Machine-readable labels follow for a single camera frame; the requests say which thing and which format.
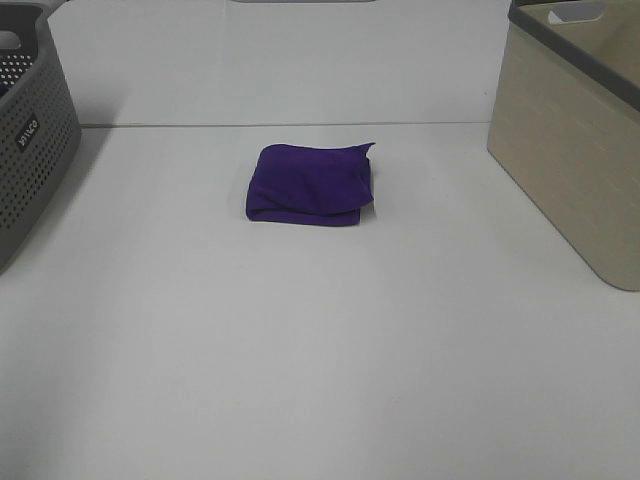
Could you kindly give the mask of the beige storage basket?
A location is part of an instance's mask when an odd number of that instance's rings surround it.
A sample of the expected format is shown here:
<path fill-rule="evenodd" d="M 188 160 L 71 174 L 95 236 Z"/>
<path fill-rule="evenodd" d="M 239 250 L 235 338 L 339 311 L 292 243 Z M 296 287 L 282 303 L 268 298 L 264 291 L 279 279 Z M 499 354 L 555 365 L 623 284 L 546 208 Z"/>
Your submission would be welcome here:
<path fill-rule="evenodd" d="M 605 283 L 639 288 L 639 5 L 514 1 L 490 154 Z"/>

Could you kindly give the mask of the grey perforated basket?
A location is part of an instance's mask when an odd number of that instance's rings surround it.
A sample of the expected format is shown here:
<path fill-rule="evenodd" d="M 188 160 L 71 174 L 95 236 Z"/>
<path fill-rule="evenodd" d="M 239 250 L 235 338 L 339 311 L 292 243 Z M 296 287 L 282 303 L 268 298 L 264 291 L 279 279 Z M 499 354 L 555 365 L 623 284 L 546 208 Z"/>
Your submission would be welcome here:
<path fill-rule="evenodd" d="M 1 269 L 47 209 L 81 140 L 50 30 L 62 1 L 1 3 Z"/>

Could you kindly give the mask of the purple towel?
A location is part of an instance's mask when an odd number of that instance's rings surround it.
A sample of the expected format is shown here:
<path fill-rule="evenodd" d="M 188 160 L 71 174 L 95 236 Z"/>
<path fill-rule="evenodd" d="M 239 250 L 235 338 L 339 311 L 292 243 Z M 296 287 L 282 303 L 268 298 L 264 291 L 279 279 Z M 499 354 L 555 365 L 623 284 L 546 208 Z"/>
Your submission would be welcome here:
<path fill-rule="evenodd" d="M 254 222 L 347 227 L 374 201 L 372 142 L 343 148 L 273 144 L 259 154 L 245 213 Z"/>

